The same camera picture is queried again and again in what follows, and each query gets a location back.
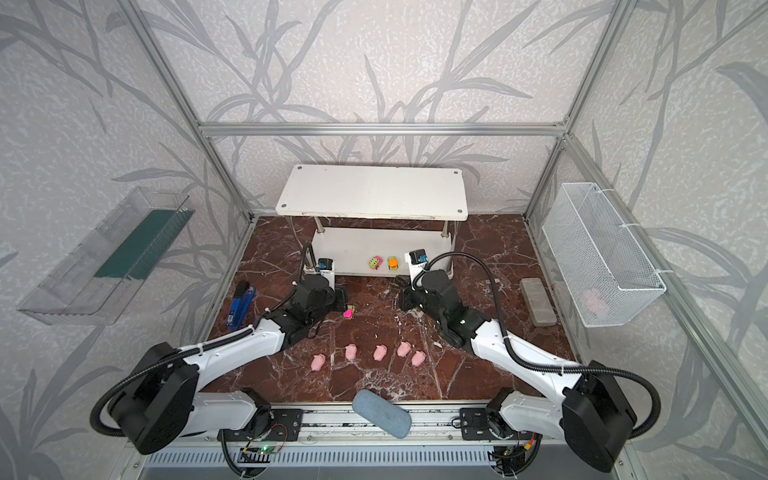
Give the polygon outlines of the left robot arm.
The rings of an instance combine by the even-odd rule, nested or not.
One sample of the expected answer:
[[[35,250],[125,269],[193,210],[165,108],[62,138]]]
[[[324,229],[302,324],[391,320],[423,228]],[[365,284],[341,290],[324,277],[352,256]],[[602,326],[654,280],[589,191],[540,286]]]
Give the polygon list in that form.
[[[127,438],[143,455],[179,437],[242,430],[264,408],[261,398],[251,390],[211,393],[206,386],[297,345],[328,314],[344,312],[347,304],[344,285],[334,285],[327,275],[308,275],[278,308],[236,332],[183,348],[156,344],[96,401],[90,426],[104,436]]]

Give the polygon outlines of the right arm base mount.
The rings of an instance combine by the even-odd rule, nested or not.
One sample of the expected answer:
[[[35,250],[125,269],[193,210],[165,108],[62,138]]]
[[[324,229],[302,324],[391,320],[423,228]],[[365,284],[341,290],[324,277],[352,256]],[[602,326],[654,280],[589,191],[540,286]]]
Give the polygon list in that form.
[[[485,408],[461,408],[450,424],[465,441],[527,442],[535,436],[533,432],[513,430],[495,412],[489,416]]]

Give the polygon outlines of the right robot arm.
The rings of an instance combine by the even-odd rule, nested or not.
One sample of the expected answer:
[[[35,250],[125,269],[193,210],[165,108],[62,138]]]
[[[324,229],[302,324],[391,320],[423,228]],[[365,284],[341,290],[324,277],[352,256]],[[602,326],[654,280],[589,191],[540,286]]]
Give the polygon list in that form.
[[[521,339],[498,320],[464,305],[443,270],[413,271],[398,302],[401,309],[419,309],[434,320],[452,347],[537,391],[529,396],[504,389],[487,405],[489,423],[500,437],[529,431],[560,439],[584,463],[608,473],[626,441],[649,431],[660,417],[660,395],[651,382],[597,361],[583,366]]]

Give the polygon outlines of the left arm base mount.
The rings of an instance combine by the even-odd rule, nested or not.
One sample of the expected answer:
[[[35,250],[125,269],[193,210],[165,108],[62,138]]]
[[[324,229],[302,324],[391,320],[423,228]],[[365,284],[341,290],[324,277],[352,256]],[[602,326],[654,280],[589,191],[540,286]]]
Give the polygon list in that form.
[[[220,430],[217,439],[226,442],[274,441],[296,442],[301,430],[302,409],[278,408],[258,410],[254,418],[241,430]]]

